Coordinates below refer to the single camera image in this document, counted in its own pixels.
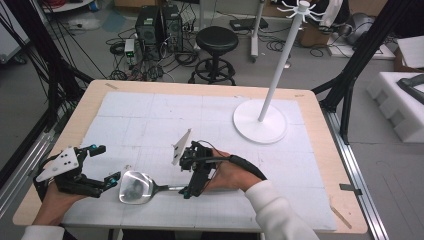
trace robotic hand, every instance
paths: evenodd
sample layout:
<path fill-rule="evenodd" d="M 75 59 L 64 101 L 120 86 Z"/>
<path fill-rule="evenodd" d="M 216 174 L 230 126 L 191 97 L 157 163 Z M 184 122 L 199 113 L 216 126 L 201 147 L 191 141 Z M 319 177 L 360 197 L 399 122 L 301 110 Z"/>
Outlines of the robotic hand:
<path fill-rule="evenodd" d="M 106 147 L 103 145 L 99 147 L 91 145 L 85 148 L 69 147 L 60 154 L 48 158 L 40 166 L 37 176 L 33 179 L 40 199 L 44 199 L 51 178 L 54 178 L 61 192 L 95 198 L 99 198 L 104 191 L 115 187 L 121 178 L 121 172 L 116 172 L 104 178 L 103 182 L 89 179 L 81 173 L 83 162 L 88 154 L 92 157 L 105 151 Z M 54 161 L 43 170 L 45 164 L 51 160 Z"/>
<path fill-rule="evenodd" d="M 246 159 L 236 155 L 216 157 L 213 156 L 211 148 L 204 147 L 200 143 L 192 141 L 191 146 L 185 149 L 179 161 L 181 171 L 193 170 L 190 183 L 180 191 L 184 195 L 184 198 L 189 199 L 191 196 L 200 196 L 205 188 L 205 184 L 210 180 L 209 173 L 212 169 L 216 169 L 216 163 L 226 160 L 251 172 L 258 178 L 266 180 L 265 175 Z"/>

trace ladle handle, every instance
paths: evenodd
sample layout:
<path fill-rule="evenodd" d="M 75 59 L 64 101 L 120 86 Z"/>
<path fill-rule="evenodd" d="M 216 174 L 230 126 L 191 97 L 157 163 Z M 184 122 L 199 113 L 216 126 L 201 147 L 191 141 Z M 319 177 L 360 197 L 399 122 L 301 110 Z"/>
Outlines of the ladle handle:
<path fill-rule="evenodd" d="M 163 185 L 159 186 L 159 191 L 180 191 L 187 187 L 187 185 Z"/>

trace metal ladle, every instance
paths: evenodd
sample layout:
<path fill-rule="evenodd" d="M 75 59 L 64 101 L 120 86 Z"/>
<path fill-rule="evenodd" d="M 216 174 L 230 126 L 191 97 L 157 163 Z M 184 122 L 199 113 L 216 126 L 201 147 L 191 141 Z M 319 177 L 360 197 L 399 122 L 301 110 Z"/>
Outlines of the metal ladle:
<path fill-rule="evenodd" d="M 159 191 L 179 191 L 186 185 L 158 186 L 147 174 L 128 171 L 122 177 L 119 200 L 126 204 L 147 203 Z"/>

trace stool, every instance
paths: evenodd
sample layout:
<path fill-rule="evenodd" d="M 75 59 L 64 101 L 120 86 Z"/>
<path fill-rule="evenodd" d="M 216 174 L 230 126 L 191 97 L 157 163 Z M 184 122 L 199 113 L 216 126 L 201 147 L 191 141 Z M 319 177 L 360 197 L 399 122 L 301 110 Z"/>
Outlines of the stool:
<path fill-rule="evenodd" d="M 367 87 L 384 117 L 392 123 L 396 134 L 408 143 L 424 143 L 424 105 L 402 90 L 396 82 L 418 74 L 381 72 Z"/>
<path fill-rule="evenodd" d="M 233 76 L 236 72 L 233 65 L 220 58 L 220 56 L 237 47 L 237 35 L 227 28 L 212 26 L 204 28 L 197 33 L 196 43 L 201 49 L 207 51 L 212 58 L 204 59 L 196 64 L 188 83 L 195 83 L 194 76 L 197 75 L 201 79 L 208 81 L 209 84 L 230 80 L 232 85 L 235 86 L 236 83 Z"/>

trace human hand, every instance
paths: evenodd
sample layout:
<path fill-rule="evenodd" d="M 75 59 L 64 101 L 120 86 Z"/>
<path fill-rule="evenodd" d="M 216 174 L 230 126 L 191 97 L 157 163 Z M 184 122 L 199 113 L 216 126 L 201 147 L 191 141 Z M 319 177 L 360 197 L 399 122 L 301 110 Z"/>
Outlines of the human hand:
<path fill-rule="evenodd" d="M 50 183 L 40 210 L 32 225 L 57 226 L 72 205 L 86 196 L 59 192 L 56 183 Z"/>
<path fill-rule="evenodd" d="M 216 149 L 213 149 L 212 153 L 215 157 L 230 156 L 229 153 Z M 230 163 L 229 161 L 223 161 L 217 163 L 215 175 L 208 183 L 206 183 L 205 191 L 215 188 L 240 188 L 246 192 L 251 186 L 260 181 L 261 179 L 256 177 L 254 174 L 244 170 L 243 168 Z"/>

